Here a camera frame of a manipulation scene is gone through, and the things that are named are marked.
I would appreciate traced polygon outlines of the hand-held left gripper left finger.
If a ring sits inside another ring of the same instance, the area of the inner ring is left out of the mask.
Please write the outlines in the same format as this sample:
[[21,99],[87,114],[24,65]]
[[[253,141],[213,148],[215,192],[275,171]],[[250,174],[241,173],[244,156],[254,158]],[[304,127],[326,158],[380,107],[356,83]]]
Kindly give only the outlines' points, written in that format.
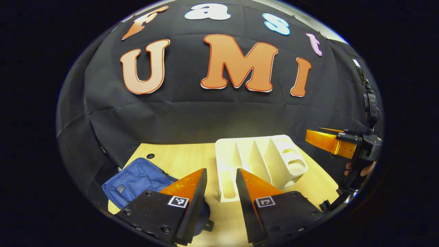
[[207,170],[202,168],[160,192],[144,191],[117,218],[158,244],[186,246],[199,221],[206,185]]

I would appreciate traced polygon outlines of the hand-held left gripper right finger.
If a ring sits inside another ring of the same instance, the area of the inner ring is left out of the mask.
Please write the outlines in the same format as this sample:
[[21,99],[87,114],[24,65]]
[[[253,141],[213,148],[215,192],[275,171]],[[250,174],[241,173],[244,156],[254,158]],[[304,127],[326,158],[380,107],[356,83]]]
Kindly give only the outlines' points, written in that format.
[[253,246],[289,246],[324,217],[300,192],[282,192],[242,168],[236,171],[236,185]]

